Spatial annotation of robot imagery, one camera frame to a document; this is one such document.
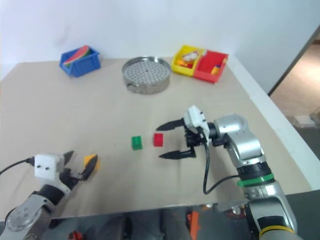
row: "yellow plastic bin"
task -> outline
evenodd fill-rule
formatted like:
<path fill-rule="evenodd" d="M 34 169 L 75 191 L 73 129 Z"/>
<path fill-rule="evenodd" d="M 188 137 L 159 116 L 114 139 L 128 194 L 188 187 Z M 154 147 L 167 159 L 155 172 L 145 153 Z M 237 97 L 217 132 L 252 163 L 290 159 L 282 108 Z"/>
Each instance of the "yellow plastic bin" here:
<path fill-rule="evenodd" d="M 198 51 L 199 56 L 197 57 L 196 60 L 194 60 L 192 68 L 180 66 L 177 64 L 177 61 L 182 58 L 183 55 L 191 53 L 193 51 Z M 172 71 L 179 73 L 179 74 L 184 74 L 187 76 L 192 77 L 194 75 L 198 60 L 202 57 L 202 53 L 204 52 L 203 48 L 195 47 L 195 46 L 188 46 L 188 45 L 183 45 L 180 50 L 174 55 L 172 62 L 171 62 L 171 69 Z"/>

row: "blue plastic basket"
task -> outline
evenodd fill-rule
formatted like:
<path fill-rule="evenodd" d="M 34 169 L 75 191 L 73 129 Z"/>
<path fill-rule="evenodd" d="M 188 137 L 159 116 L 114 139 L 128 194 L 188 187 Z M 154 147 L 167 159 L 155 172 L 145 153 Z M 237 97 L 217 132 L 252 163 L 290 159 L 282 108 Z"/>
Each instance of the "blue plastic basket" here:
<path fill-rule="evenodd" d="M 99 69 L 100 68 L 100 62 L 98 59 L 99 53 L 94 50 L 93 48 L 90 49 L 90 53 L 87 56 L 84 56 L 70 64 L 70 67 L 67 67 L 64 65 L 64 62 L 70 58 L 77 50 L 74 49 L 72 51 L 65 52 L 61 55 L 60 59 L 60 68 L 65 71 L 66 74 L 68 74 L 70 77 L 80 77 L 84 74 L 87 74 L 93 70 Z"/>

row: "table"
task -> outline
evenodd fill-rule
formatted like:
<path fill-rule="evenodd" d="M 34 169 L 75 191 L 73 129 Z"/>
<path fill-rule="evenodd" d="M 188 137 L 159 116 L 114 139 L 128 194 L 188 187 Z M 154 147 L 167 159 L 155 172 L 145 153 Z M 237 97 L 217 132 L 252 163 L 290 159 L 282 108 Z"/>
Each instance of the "table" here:
<path fill-rule="evenodd" d="M 246 117 L 284 193 L 311 189 L 228 67 L 216 84 L 172 73 L 164 92 L 139 95 L 124 85 L 121 68 L 126 61 L 104 59 L 101 69 L 80 78 L 66 76 L 56 61 L 21 63 L 2 81 L 1 169 L 38 153 L 75 150 L 67 166 L 81 172 L 85 155 L 100 157 L 100 170 L 75 187 L 60 204 L 56 217 L 243 199 L 236 179 L 203 194 L 202 146 L 196 148 L 197 158 L 158 158 L 168 151 L 186 149 L 183 128 L 165 132 L 164 147 L 153 147 L 152 139 L 159 125 L 181 118 L 191 105 L 201 109 L 208 121 L 228 113 Z M 132 136 L 142 136 L 142 150 L 132 150 Z M 208 186 L 237 173 L 222 147 L 211 147 L 210 154 Z M 27 164 L 4 173 L 0 177 L 0 220 L 39 188 L 33 168 Z"/>

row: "toy watermelon slice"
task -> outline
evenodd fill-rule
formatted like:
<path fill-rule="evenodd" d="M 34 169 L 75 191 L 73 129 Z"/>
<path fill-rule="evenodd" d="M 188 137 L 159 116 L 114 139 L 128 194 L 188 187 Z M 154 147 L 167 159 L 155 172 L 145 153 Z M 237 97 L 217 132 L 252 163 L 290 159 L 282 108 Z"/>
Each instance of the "toy watermelon slice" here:
<path fill-rule="evenodd" d="M 90 53 L 90 48 L 88 45 L 84 45 L 80 47 L 71 57 L 69 57 L 66 61 L 64 61 L 64 65 L 70 67 L 70 64 L 74 61 L 87 56 Z"/>

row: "black cable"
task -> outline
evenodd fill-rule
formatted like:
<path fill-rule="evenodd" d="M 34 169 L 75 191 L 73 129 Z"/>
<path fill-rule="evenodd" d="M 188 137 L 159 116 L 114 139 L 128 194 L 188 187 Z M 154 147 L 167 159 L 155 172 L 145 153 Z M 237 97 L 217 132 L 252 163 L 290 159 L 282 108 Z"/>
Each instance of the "black cable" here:
<path fill-rule="evenodd" d="M 205 148 L 205 172 L 204 172 L 204 179 L 203 179 L 203 193 L 204 194 L 209 194 L 212 192 L 213 189 L 215 189 L 217 186 L 219 186 L 221 183 L 223 183 L 226 180 L 233 179 L 233 178 L 238 178 L 239 175 L 231 175 L 231 176 L 226 176 L 219 181 L 217 181 L 208 191 L 207 191 L 207 180 L 208 180 L 208 173 L 209 173 L 209 166 L 210 166 L 210 152 L 209 152 L 209 147 L 207 146 L 207 143 L 204 143 L 204 148 Z"/>
<path fill-rule="evenodd" d="M 5 169 L 3 169 L 2 171 L 0 171 L 0 175 L 3 174 L 3 173 L 4 173 L 5 171 L 7 171 L 8 169 L 10 169 L 10 168 L 12 168 L 12 167 L 14 167 L 14 166 L 16 166 L 16 165 L 18 165 L 18 164 L 27 163 L 28 160 L 29 160 L 29 158 L 28 158 L 28 159 L 25 159 L 25 160 L 17 161 L 17 162 L 15 162 L 14 164 L 11 164 L 10 166 L 7 166 Z"/>

